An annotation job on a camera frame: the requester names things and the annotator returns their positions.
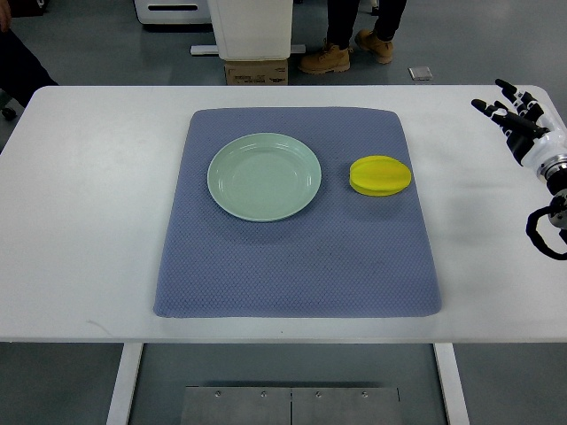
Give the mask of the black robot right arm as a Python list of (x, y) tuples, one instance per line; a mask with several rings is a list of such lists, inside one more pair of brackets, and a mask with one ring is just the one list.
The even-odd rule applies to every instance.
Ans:
[(566, 260), (565, 252), (551, 249), (538, 231), (538, 223), (542, 217), (559, 229), (558, 235), (566, 243), (566, 155), (556, 155), (540, 164), (538, 176), (545, 182), (552, 199), (549, 205), (532, 212), (526, 222), (525, 233), (533, 246), (542, 254), (555, 260)]

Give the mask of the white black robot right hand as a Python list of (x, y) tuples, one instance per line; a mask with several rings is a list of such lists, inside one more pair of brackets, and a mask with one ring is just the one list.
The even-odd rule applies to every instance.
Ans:
[(471, 105), (495, 123), (506, 137), (514, 159), (542, 176), (566, 160), (566, 130), (558, 118), (530, 92), (497, 79), (495, 84), (511, 103), (488, 104), (474, 99)]

